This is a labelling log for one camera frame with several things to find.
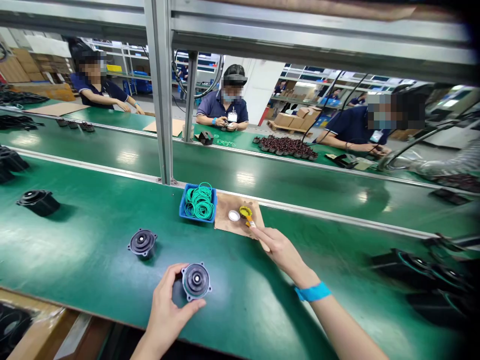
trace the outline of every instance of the blue plastic basket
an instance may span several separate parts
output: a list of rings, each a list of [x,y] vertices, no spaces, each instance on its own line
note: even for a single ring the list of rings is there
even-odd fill
[[[181,218],[184,218],[184,219],[200,221],[202,223],[213,223],[215,221],[215,214],[217,213],[217,189],[213,187],[211,188],[211,203],[213,204],[213,215],[210,220],[203,220],[196,217],[190,217],[190,216],[187,216],[187,214],[185,213],[185,197],[187,196],[187,191],[189,189],[196,189],[198,187],[199,187],[198,185],[189,184],[189,183],[185,185],[185,190],[183,190],[183,195],[181,196],[180,209],[178,214],[180,215]]]

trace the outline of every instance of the id badge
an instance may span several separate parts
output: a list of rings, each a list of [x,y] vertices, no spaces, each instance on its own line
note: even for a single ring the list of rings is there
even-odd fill
[[[237,113],[235,111],[228,113],[228,122],[229,123],[236,123],[237,122]]]
[[[381,131],[378,131],[378,130],[375,130],[372,134],[372,136],[370,137],[370,141],[372,143],[378,143],[380,141],[380,138],[384,135],[383,132]]]

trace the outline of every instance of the blue wristband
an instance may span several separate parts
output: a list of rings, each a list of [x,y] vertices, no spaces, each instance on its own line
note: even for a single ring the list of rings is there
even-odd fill
[[[295,286],[295,291],[301,301],[308,301],[309,303],[321,300],[332,294],[324,282],[308,289],[299,289]]]

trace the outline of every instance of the sleeve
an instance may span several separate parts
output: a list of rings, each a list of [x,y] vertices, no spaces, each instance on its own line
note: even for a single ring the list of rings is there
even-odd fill
[[[212,97],[211,96],[204,96],[198,109],[196,110],[197,115],[205,115],[210,116],[212,112]]]
[[[338,135],[350,126],[352,115],[349,110],[341,111],[328,122],[324,130],[330,130],[331,133]]]
[[[107,81],[105,84],[105,90],[110,95],[111,98],[126,102],[129,96],[125,91],[123,91],[119,86],[112,82],[112,81]]]
[[[70,76],[71,84],[77,93],[81,93],[82,90],[90,90],[90,87],[87,85],[85,80],[80,77],[78,74],[74,73]]]
[[[390,130],[382,130],[383,135],[381,136],[380,140],[378,140],[378,143],[380,145],[385,145],[387,143],[387,139],[389,138],[390,135]]]
[[[237,123],[245,123],[249,121],[249,112],[247,110],[247,102],[243,100],[244,102],[244,107],[238,114],[238,119],[236,120]]]

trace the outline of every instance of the wooden pallet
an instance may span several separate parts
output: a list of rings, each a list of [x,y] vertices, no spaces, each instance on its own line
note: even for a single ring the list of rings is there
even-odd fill
[[[307,132],[307,130],[303,130],[303,129],[296,129],[296,128],[292,128],[292,127],[287,127],[287,126],[279,126],[277,124],[275,124],[275,121],[272,121],[272,120],[268,120],[268,126],[273,130],[273,131],[277,131],[277,130],[283,130],[283,131],[286,131],[288,132],[289,134],[295,134],[295,133],[301,133],[301,134],[305,134]],[[308,134],[306,134],[306,137],[309,138],[312,136],[312,133],[309,132]]]

